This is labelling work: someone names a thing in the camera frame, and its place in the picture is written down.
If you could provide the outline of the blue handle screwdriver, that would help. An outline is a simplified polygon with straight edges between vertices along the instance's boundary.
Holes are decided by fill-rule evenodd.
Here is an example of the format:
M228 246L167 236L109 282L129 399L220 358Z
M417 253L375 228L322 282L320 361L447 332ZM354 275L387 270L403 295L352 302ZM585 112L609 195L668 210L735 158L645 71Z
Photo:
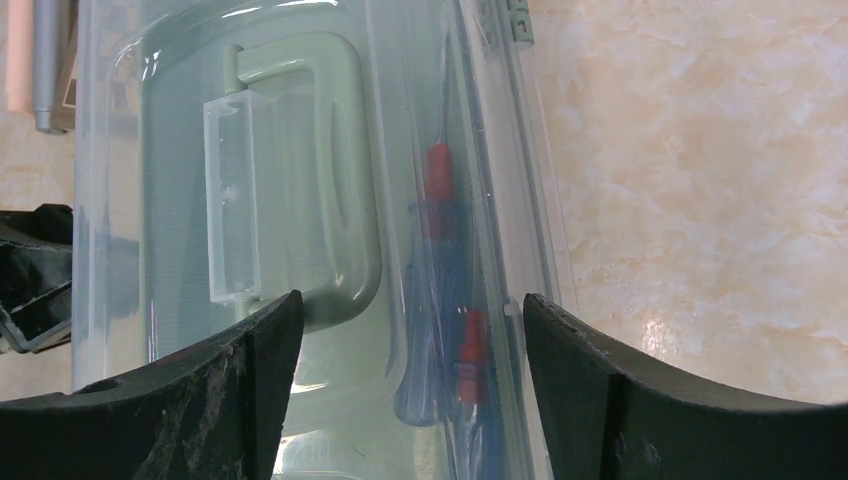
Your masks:
M430 427L446 417L451 323L456 310L458 211L452 152L448 145L452 39L446 35L439 68L438 132L425 150L422 192L414 208L421 229L407 267L405 317L407 363L395 396L406 424Z

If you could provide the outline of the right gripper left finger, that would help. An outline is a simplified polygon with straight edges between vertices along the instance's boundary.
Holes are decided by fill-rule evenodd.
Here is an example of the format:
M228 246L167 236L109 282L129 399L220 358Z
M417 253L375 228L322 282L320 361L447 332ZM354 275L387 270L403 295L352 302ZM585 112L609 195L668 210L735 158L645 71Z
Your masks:
M155 362L1 405L5 479L268 479L304 335L298 291Z

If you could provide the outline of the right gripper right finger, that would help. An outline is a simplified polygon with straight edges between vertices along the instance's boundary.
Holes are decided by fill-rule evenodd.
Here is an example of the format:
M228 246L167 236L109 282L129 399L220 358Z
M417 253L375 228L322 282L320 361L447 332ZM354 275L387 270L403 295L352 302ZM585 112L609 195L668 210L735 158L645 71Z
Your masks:
M847 408L720 384L538 294L526 350L557 479L843 479Z

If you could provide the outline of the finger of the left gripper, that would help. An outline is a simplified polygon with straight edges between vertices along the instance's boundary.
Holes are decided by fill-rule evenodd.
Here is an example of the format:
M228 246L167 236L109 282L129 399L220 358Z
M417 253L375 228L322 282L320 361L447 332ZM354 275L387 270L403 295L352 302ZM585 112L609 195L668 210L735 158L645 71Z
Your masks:
M1 212L1 352L40 353L71 339L73 211Z

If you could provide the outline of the green plastic toolbox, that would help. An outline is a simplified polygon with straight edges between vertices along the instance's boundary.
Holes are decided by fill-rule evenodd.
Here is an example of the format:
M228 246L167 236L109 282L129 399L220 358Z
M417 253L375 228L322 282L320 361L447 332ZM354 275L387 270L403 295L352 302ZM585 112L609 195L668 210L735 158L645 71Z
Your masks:
M528 0L507 0L510 28L513 40L518 43L535 43Z

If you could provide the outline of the red blue screwdriver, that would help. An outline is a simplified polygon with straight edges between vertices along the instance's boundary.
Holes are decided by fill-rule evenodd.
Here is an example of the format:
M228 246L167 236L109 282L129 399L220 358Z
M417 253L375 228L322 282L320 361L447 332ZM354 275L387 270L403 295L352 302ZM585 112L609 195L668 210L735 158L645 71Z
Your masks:
M458 477L500 479L503 477L502 428L491 393L485 316L480 310L466 312L455 374Z

